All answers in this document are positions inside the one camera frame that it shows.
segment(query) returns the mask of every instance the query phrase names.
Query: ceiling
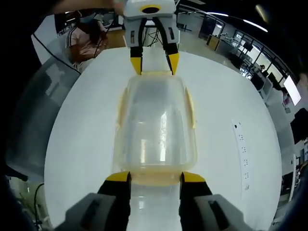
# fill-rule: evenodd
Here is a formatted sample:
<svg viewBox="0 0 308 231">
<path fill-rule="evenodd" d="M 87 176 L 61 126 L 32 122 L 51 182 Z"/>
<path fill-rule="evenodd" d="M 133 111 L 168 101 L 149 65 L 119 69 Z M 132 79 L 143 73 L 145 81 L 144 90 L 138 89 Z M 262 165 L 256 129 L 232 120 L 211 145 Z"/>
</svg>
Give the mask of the ceiling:
<svg viewBox="0 0 308 231">
<path fill-rule="evenodd" d="M 289 66 L 296 79 L 299 79 L 299 73 L 308 71 L 308 56 L 304 52 L 307 50 L 305 28 L 308 20 L 305 17 L 307 10 L 303 6 L 304 2 L 286 4 L 273 0 L 200 1 L 205 4 L 197 4 L 191 0 L 180 0 L 180 3 L 205 12 L 228 14 L 230 17 L 216 16 L 269 47 Z M 258 24 L 266 28 L 268 33 L 237 18 Z"/>
</svg>

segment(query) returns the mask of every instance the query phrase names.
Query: white round table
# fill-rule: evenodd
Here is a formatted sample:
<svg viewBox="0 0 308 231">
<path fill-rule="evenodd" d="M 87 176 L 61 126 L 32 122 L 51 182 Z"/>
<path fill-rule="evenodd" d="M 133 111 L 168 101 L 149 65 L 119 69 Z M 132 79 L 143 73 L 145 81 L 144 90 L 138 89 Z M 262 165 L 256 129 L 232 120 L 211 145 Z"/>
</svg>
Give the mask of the white round table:
<svg viewBox="0 0 308 231">
<path fill-rule="evenodd" d="M 145 48 L 143 60 L 143 70 L 168 70 L 163 50 Z M 134 75 L 127 48 L 105 50 L 65 99 L 45 161 L 45 197 L 53 226 L 64 221 L 72 205 L 97 192 L 112 173 L 120 96 Z M 262 98 L 237 72 L 193 54 L 180 52 L 177 76 L 189 89 L 195 108 L 198 161 L 190 172 L 203 176 L 213 194 L 244 211 L 248 225 L 267 230 L 278 205 L 282 169 L 275 127 Z M 241 123 L 249 153 L 245 200 L 232 121 Z"/>
</svg>

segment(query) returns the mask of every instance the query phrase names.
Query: desk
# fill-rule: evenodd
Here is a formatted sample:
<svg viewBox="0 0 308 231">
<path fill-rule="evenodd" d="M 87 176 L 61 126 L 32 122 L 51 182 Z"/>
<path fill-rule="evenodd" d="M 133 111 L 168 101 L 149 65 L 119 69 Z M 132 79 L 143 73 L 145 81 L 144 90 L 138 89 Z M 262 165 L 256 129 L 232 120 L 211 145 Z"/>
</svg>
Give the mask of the desk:
<svg viewBox="0 0 308 231">
<path fill-rule="evenodd" d="M 164 51 L 144 48 L 144 70 L 168 70 Z M 45 161 L 45 197 L 53 226 L 112 172 L 120 96 L 135 75 L 129 50 L 103 51 L 82 73 L 54 123 Z M 272 119 L 252 83 L 209 59 L 180 52 L 177 75 L 195 107 L 197 164 L 190 170 L 206 178 L 240 210 L 254 229 L 267 230 L 281 188 L 281 157 Z M 232 120 L 242 124 L 250 156 L 250 193 L 242 200 L 241 164 Z"/>
</svg>

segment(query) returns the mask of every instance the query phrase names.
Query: pink shirt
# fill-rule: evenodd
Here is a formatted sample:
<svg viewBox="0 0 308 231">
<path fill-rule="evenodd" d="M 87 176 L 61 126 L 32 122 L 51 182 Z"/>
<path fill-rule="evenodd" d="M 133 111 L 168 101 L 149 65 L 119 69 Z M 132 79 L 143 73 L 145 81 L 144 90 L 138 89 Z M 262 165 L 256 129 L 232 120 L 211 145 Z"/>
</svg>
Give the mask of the pink shirt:
<svg viewBox="0 0 308 231">
<path fill-rule="evenodd" d="M 100 21 L 97 21 L 100 26 L 101 31 L 106 31 L 106 28 Z M 66 39 L 66 46 L 71 47 L 75 44 L 80 46 L 80 54 L 94 54 L 98 44 L 91 43 L 90 35 L 81 30 L 78 27 L 72 29 Z"/>
</svg>

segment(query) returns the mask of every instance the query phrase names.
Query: power outlet strip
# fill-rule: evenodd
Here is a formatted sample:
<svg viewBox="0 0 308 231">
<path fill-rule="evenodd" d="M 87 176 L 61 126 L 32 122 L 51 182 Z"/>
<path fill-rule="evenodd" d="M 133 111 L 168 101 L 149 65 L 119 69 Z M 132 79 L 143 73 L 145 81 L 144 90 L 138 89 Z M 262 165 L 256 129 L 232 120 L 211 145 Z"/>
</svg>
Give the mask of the power outlet strip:
<svg viewBox="0 0 308 231">
<path fill-rule="evenodd" d="M 241 123 L 236 120 L 232 120 L 232 125 L 241 162 L 242 203 L 244 208 L 246 202 L 248 201 L 249 190 L 251 188 L 249 173 L 249 153 L 245 144 L 245 136 Z"/>
</svg>

